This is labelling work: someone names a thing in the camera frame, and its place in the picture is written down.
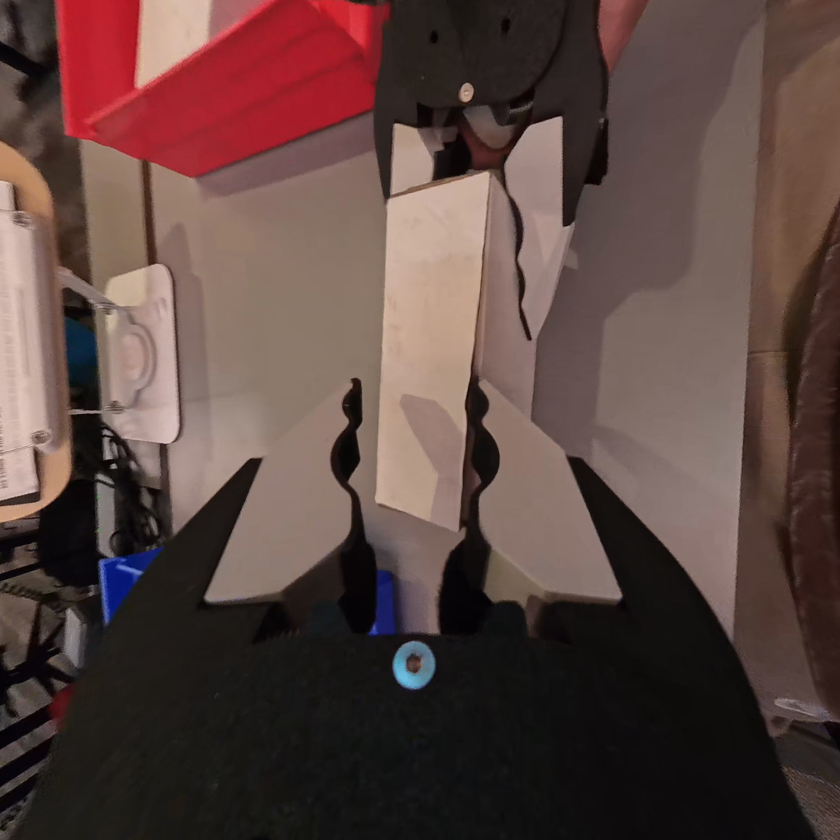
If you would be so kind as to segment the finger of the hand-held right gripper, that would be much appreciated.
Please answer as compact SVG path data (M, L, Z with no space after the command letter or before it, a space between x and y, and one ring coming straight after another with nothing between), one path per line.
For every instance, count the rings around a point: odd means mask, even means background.
M390 197L434 181L436 155L458 136L456 126L415 128L395 123L392 130Z
M564 222L564 119L530 124L504 165L507 194L521 219L521 310L533 340L548 317L569 254L574 223Z

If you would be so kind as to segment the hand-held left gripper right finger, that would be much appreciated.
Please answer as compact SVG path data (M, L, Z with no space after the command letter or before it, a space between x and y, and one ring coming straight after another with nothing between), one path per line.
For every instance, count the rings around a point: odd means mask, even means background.
M534 634L554 603L614 606L622 594L570 460L484 380L468 391L469 492L463 538L438 594L441 634L476 633L513 602Z

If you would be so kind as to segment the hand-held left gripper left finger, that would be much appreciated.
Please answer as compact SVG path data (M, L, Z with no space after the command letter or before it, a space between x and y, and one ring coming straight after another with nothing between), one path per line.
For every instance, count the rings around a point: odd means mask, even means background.
M339 385L258 458L204 601L279 605L301 626L335 604L350 630L375 624L377 563L351 478L361 464L363 386Z

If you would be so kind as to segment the red plastic bin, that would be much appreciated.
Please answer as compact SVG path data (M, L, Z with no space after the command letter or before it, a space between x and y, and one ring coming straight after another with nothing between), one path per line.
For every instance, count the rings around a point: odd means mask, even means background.
M55 5L69 136L190 177L370 112L390 11L262 2L140 83L141 2Z

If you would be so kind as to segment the white cardboard box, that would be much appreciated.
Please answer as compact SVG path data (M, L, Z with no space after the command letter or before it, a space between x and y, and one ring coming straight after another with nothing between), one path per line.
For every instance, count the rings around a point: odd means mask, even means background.
M202 48L213 1L140 1L134 84L141 88Z
M375 501L452 532L474 377L531 415L536 346L522 326L515 249L511 205L491 172L387 205Z

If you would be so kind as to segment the grey desk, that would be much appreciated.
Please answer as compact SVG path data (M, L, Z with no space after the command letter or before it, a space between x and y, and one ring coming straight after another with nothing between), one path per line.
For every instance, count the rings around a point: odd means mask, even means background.
M533 418L692 575L732 634L765 2L650 2L610 90L610 162L581 200L538 340ZM373 503L385 211L371 117L193 180L82 142L91 273L175 282L174 530L351 377L353 476L402 625L438 628L452 532Z

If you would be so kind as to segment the person's right hand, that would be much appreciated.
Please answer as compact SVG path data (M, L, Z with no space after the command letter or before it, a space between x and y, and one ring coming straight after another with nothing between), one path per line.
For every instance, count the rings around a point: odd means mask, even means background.
M648 1L599 1L598 35L609 73L613 73Z

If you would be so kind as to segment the blue plastic bin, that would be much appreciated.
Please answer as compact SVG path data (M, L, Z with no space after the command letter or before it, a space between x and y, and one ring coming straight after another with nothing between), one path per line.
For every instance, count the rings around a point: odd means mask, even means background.
M107 626L115 613L154 559L161 548L140 553L115 556L98 562L98 580L102 622Z

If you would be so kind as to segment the white stand plate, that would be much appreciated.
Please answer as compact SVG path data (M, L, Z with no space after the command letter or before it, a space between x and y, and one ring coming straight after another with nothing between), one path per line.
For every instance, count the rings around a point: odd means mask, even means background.
M128 440L171 445L182 427L175 294L154 264L111 278L101 315L101 398Z

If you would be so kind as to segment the brown leather chair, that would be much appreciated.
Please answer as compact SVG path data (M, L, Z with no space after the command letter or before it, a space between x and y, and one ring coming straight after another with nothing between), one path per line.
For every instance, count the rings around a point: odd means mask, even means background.
M839 206L784 317L786 559L815 693L839 713Z

